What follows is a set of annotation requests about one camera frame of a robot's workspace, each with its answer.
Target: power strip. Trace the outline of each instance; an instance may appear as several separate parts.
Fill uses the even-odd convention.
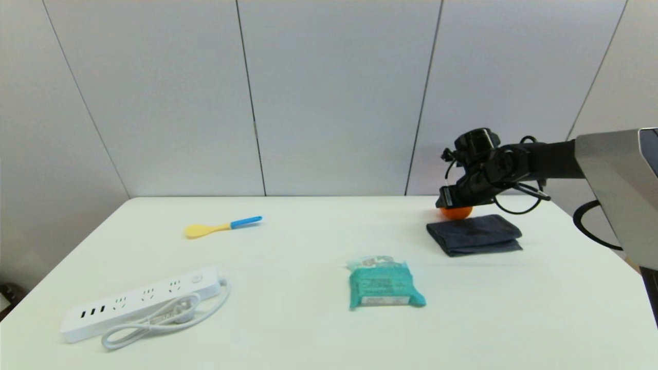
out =
[[[184,294],[198,293],[202,300],[220,294],[217,268],[200,270],[142,286],[68,310],[60,332],[68,343],[98,336],[116,325],[142,319]]]

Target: blue spoon handle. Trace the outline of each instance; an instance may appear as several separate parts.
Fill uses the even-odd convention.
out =
[[[262,219],[263,219],[262,216],[256,216],[256,217],[251,217],[249,219],[233,221],[231,223],[231,228],[236,228],[238,226],[242,226],[242,225],[246,225],[246,224],[250,224],[250,223],[257,223],[258,221],[260,221]]]

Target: panel seam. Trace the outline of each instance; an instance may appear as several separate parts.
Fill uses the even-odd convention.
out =
[[[265,173],[263,172],[263,158],[261,157],[261,143],[258,139],[258,126],[256,125],[256,112],[253,108],[253,95],[251,94],[251,80],[249,79],[249,67],[247,66],[247,49],[245,48],[245,38],[242,34],[242,19],[240,19],[240,6],[236,0],[236,12],[238,14],[238,28],[240,29],[240,41],[242,42],[242,56],[245,61],[245,71],[247,73],[247,87],[249,88],[249,102],[251,104],[251,117],[253,119],[253,133],[256,138],[256,149],[258,150],[258,162],[261,166],[261,180],[263,181],[263,195],[267,197],[265,188]]]
[[[587,90],[587,94],[585,95],[585,99],[582,101],[582,105],[580,106],[580,109],[578,110],[578,114],[576,115],[576,119],[574,120],[573,124],[571,125],[571,129],[569,130],[569,133],[567,134],[567,138],[565,140],[569,140],[571,137],[571,134],[574,131],[574,128],[576,128],[576,122],[578,122],[578,118],[580,117],[580,114],[582,113],[582,109],[585,107],[585,103],[587,103],[587,98],[590,97],[590,93],[592,92],[592,88],[594,87],[594,84],[596,83],[596,79],[599,77],[599,72],[601,72],[601,67],[603,66],[603,62],[605,61],[605,57],[608,55],[608,51],[610,50],[610,45],[613,44],[613,40],[615,39],[615,35],[617,34],[617,29],[619,28],[619,24],[621,23],[621,19],[624,16],[624,12],[626,11],[626,6],[628,6],[628,0],[624,3],[624,8],[621,10],[621,14],[619,15],[619,19],[617,20],[617,25],[615,26],[615,30],[613,31],[613,35],[610,38],[610,42],[608,43],[608,46],[605,48],[605,53],[603,53],[603,58],[601,58],[601,63],[599,63],[599,68],[597,68],[596,73],[594,74],[594,78],[592,79],[592,84],[590,84],[589,90]]]
[[[123,186],[124,191],[126,192],[126,195],[128,196],[128,199],[132,199],[130,196],[130,193],[128,192],[128,189],[126,188],[126,184],[123,181],[123,178],[121,177],[121,174],[119,173],[116,163],[114,163],[114,159],[112,159],[112,155],[110,155],[110,151],[107,149],[107,145],[105,144],[105,141],[103,140],[103,136],[101,135],[101,132],[98,130],[98,125],[96,125],[96,121],[93,119],[93,115],[91,114],[91,111],[89,110],[89,106],[87,105],[87,101],[84,99],[84,96],[82,95],[82,90],[80,89],[80,85],[78,84],[78,80],[76,79],[75,74],[73,74],[73,69],[71,68],[71,64],[68,62],[68,58],[66,58],[66,53],[64,52],[64,48],[62,47],[61,41],[59,41],[59,35],[57,35],[57,31],[55,29],[55,25],[53,24],[53,20],[50,17],[50,13],[48,12],[48,7],[45,4],[45,0],[41,0],[41,4],[43,4],[43,8],[45,9],[46,16],[48,17],[48,22],[50,23],[50,27],[53,29],[53,33],[55,34],[55,39],[57,40],[57,44],[59,45],[59,49],[62,51],[62,56],[64,57],[64,61],[66,62],[66,66],[68,67],[69,73],[71,73],[71,78],[73,78],[73,82],[76,85],[76,88],[78,89],[78,94],[80,94],[80,99],[82,99],[82,103],[84,104],[85,109],[87,110],[87,114],[89,115],[89,119],[91,120],[91,124],[93,125],[94,129],[96,130],[96,134],[98,135],[98,138],[101,140],[101,144],[103,144],[103,148],[105,149],[105,153],[107,153],[107,157],[110,159],[110,163],[112,164],[112,167],[114,168],[114,171],[116,173],[116,176],[119,179],[119,182],[121,182],[121,186]]]
[[[407,173],[407,185],[405,186],[405,196],[409,191],[409,181],[411,179],[411,169],[413,168],[413,159],[416,154],[416,144],[418,143],[418,133],[420,132],[420,121],[422,120],[422,110],[425,106],[425,98],[427,96],[427,87],[430,83],[430,73],[432,72],[432,63],[434,62],[434,50],[436,49],[436,40],[439,36],[439,25],[441,24],[441,16],[443,15],[443,2],[439,5],[439,15],[436,19],[436,29],[434,30],[434,42],[432,42],[432,52],[430,54],[430,64],[427,67],[427,77],[425,78],[425,88],[422,92],[422,101],[420,102],[420,113],[418,114],[418,124],[416,125],[416,136],[413,141],[413,148],[411,150],[411,162],[409,163],[409,172]]]

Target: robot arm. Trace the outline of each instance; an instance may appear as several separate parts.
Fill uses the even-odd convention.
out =
[[[487,128],[460,136],[456,150],[447,149],[442,158],[466,173],[455,185],[441,187],[436,206],[490,204],[510,188],[550,200],[541,186],[529,190],[519,182],[585,178],[623,250],[640,266],[658,324],[658,128],[588,134],[554,144],[499,144]],[[576,215],[574,222],[580,222]]]

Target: black cable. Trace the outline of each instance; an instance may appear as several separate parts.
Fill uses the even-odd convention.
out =
[[[530,141],[533,142],[533,143],[536,143],[536,142],[537,142],[537,139],[535,139],[534,136],[527,135],[527,136],[523,136],[523,139],[521,139],[520,143],[523,144],[526,140],[530,140]],[[540,192],[543,192],[543,191],[544,191],[544,187],[542,186],[541,180],[537,180],[537,186],[539,187],[539,191],[540,191]],[[520,191],[520,192],[524,192],[524,191],[521,190],[521,189],[518,189],[518,187],[523,187],[523,188],[526,188],[526,189],[532,190],[533,192],[537,192],[537,189],[536,189],[536,188],[533,188],[533,187],[530,186],[530,185],[521,184],[520,182],[519,182],[518,184],[516,184],[515,187],[516,187],[517,190]],[[503,211],[505,211],[505,212],[507,212],[507,213],[510,213],[510,214],[512,214],[512,215],[525,215],[526,213],[529,213],[529,212],[532,211],[533,209],[537,208],[537,206],[539,205],[539,203],[542,202],[542,198],[540,197],[539,194],[531,194],[531,193],[528,193],[528,192],[524,192],[524,193],[525,193],[525,194],[528,194],[529,196],[534,196],[535,198],[537,198],[537,201],[535,202],[535,204],[533,204],[532,207],[526,209],[525,211],[521,211],[521,212],[510,211],[509,209],[503,207],[500,203],[498,203],[498,199],[497,199],[496,197],[493,197],[493,202],[498,206],[498,208],[500,208],[501,210],[503,210]]]
[[[526,136],[523,136],[523,139],[521,139],[521,144],[523,144],[526,140],[530,140],[533,143],[537,142],[537,139],[535,139],[534,136],[526,135]]]
[[[505,211],[507,213],[511,213],[512,215],[525,215],[526,213],[529,213],[533,209],[537,208],[539,203],[542,202],[542,199],[537,198],[537,201],[535,202],[535,204],[532,205],[532,207],[526,209],[525,211],[521,211],[521,212],[510,211],[509,209],[503,207],[500,203],[498,203],[498,199],[496,197],[493,197],[493,202],[498,206],[498,208],[502,209],[503,211]]]
[[[450,173],[450,169],[451,169],[452,166],[455,164],[455,162],[457,162],[457,160],[456,160],[456,159],[453,159],[453,161],[450,162],[450,166],[448,166],[448,169],[445,170],[445,179],[446,179],[446,180],[448,179],[448,174]]]
[[[593,241],[597,242],[598,244],[601,244],[602,246],[606,246],[612,250],[616,251],[622,251],[623,249],[620,246],[616,246],[614,244],[610,244],[608,242],[604,242],[603,240],[597,238],[594,234],[592,234],[588,229],[585,228],[582,224],[582,217],[587,213],[587,211],[591,210],[594,207],[600,206],[601,203],[598,200],[593,200],[591,202],[585,203],[584,205],[581,205],[578,207],[578,209],[574,212],[574,225],[576,225],[576,228],[580,230],[585,236],[587,236],[589,239],[592,239]]]

